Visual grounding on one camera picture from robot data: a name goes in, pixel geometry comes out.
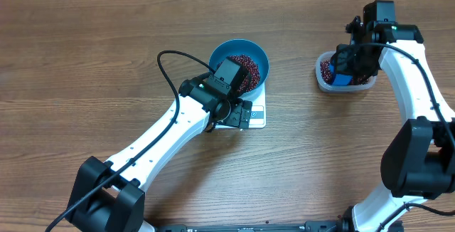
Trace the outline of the blue plastic measuring scoop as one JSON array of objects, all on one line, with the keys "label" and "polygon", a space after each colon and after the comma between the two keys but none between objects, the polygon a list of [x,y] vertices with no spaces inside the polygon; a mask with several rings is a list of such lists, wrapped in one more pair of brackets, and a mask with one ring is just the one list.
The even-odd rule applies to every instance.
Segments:
[{"label": "blue plastic measuring scoop", "polygon": [[335,72],[335,66],[330,64],[329,70],[331,72],[331,79],[329,84],[335,86],[347,86],[350,84],[351,80],[353,79],[352,75],[344,75],[338,74]]}]

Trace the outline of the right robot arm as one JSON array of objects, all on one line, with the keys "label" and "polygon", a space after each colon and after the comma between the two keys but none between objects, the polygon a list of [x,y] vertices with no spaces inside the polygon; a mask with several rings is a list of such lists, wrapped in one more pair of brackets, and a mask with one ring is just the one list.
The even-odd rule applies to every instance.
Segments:
[{"label": "right robot arm", "polygon": [[397,220],[411,208],[454,192],[454,111],[427,65],[424,39],[415,25],[395,20],[393,1],[367,4],[346,26],[348,45],[330,59],[330,84],[356,86],[382,70],[397,99],[402,128],[382,156],[381,182],[350,207],[340,231],[402,231]]}]

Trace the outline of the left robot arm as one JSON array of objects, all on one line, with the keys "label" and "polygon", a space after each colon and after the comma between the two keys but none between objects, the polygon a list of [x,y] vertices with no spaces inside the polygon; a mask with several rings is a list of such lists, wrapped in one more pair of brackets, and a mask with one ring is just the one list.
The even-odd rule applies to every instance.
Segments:
[{"label": "left robot arm", "polygon": [[174,88],[170,108],[136,141],[81,165],[64,218],[80,231],[154,231],[144,219],[145,195],[170,159],[206,127],[250,128],[255,101],[236,87],[210,76]]}]

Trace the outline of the white digital kitchen scale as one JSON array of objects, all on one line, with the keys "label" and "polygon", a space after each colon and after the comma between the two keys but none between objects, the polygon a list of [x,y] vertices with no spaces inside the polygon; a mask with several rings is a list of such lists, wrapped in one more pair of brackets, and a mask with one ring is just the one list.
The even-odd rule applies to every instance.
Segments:
[{"label": "white digital kitchen scale", "polygon": [[[250,126],[247,130],[251,129],[262,129],[266,126],[267,123],[267,109],[266,109],[266,87],[265,83],[262,86],[262,92],[258,98],[254,100],[249,100],[252,102],[252,112],[250,118]],[[223,121],[217,123],[216,129],[238,129],[235,127],[228,127],[223,124]]]}]

